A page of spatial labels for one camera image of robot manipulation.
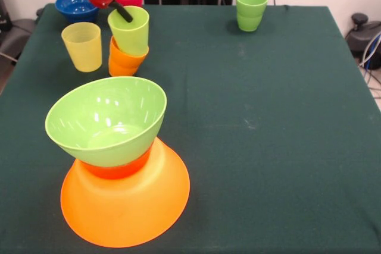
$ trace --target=green plastic cup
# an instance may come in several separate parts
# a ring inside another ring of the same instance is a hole
[[[268,0],[236,0],[237,22],[242,31],[256,31]]]
[[[167,97],[139,77],[109,77],[77,87],[48,112],[48,136],[71,156],[117,167],[143,155],[159,132]]]
[[[124,53],[139,57],[148,52],[148,23],[149,14],[137,6],[124,7],[133,17],[128,23],[116,10],[108,16],[108,24],[120,50]]]

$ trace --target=plastic bowl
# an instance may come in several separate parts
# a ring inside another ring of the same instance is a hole
[[[98,167],[128,164],[156,138],[167,97],[139,77],[110,77],[84,84],[48,112],[48,136],[75,158]]]
[[[94,22],[99,11],[89,0],[57,0],[55,7],[70,23]]]

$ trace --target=black handle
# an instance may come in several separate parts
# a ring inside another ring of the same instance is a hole
[[[131,14],[128,13],[128,11],[126,9],[124,9],[123,6],[121,6],[118,2],[116,2],[115,0],[112,1],[112,3],[109,4],[110,7],[114,7],[116,8],[116,10],[118,11],[118,13],[128,22],[132,22],[133,18],[131,16]]]

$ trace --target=orange plastic cup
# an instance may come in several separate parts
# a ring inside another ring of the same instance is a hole
[[[110,40],[110,57],[108,60],[108,71],[113,77],[115,76],[132,76],[147,56],[149,49],[145,55],[131,56],[119,50],[115,37]]]
[[[111,57],[108,59],[108,73],[111,77],[121,77],[121,76],[133,76],[137,71],[138,67],[124,68],[115,63]]]
[[[189,174],[181,158],[155,139],[139,159],[100,168],[78,159],[61,189],[61,209],[81,238],[103,247],[130,247],[168,230],[189,197]]]

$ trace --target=blue bowl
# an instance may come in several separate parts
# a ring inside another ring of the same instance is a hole
[[[70,23],[94,22],[99,11],[89,0],[57,0],[55,7]]]

